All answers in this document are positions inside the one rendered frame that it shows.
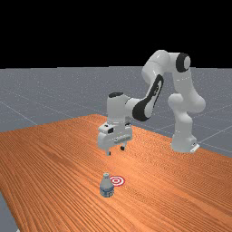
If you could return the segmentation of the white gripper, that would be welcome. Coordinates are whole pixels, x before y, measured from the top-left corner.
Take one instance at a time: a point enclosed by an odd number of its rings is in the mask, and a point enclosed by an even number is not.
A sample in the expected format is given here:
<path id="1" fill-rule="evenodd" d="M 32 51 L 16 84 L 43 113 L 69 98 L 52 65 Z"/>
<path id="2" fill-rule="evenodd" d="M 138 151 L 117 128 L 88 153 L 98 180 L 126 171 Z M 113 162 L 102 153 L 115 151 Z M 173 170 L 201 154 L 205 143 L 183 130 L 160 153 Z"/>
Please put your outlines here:
<path id="1" fill-rule="evenodd" d="M 110 156 L 109 148 L 121 145 L 121 150 L 125 150 L 126 142 L 132 140 L 132 127 L 129 121 L 109 124 L 105 122 L 98 129 L 98 147 L 106 150 L 106 155 Z"/>

